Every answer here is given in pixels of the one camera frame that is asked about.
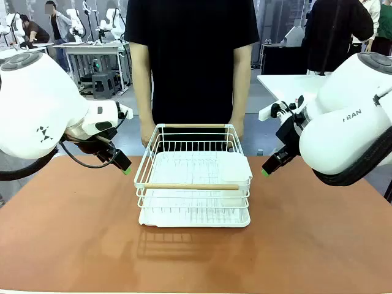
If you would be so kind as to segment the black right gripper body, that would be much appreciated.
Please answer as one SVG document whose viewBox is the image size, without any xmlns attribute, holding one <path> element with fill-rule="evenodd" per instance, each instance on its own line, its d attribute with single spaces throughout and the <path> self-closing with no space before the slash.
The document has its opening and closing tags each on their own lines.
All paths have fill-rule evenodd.
<svg viewBox="0 0 392 294">
<path fill-rule="evenodd" d="M 279 160 L 292 160 L 296 156 L 300 156 L 300 135 L 297 129 L 302 130 L 301 125 L 298 126 L 298 116 L 289 117 L 276 132 L 276 137 L 283 143 L 283 147 L 277 152 Z"/>
</svg>

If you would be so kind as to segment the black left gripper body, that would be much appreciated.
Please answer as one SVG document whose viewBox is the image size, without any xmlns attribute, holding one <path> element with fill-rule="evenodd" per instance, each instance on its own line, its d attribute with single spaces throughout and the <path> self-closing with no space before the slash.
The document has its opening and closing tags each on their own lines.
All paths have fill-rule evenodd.
<svg viewBox="0 0 392 294">
<path fill-rule="evenodd" d="M 84 153 L 93 154 L 102 163 L 107 163 L 118 155 L 118 150 L 112 142 L 116 134 L 117 129 L 108 129 L 85 140 L 65 134 L 65 141 L 74 143 Z"/>
</svg>

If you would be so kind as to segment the person's right hand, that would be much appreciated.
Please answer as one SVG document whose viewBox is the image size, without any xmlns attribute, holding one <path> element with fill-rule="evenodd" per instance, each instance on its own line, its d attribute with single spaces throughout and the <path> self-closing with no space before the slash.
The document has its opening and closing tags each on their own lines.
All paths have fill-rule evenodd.
<svg viewBox="0 0 392 294">
<path fill-rule="evenodd" d="M 140 120 L 140 137 L 142 145 L 147 148 L 148 143 L 154 134 L 156 125 L 152 119 L 141 119 Z"/>
</svg>

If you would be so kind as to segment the person's left hand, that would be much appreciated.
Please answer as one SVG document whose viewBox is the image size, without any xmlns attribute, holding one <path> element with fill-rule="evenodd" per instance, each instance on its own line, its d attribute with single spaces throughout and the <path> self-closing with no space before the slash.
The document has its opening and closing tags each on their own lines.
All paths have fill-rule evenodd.
<svg viewBox="0 0 392 294">
<path fill-rule="evenodd" d="M 239 116 L 232 116 L 229 124 L 232 124 L 236 134 L 239 138 L 239 141 L 243 140 L 243 134 L 244 134 L 244 115 L 239 115 Z"/>
</svg>

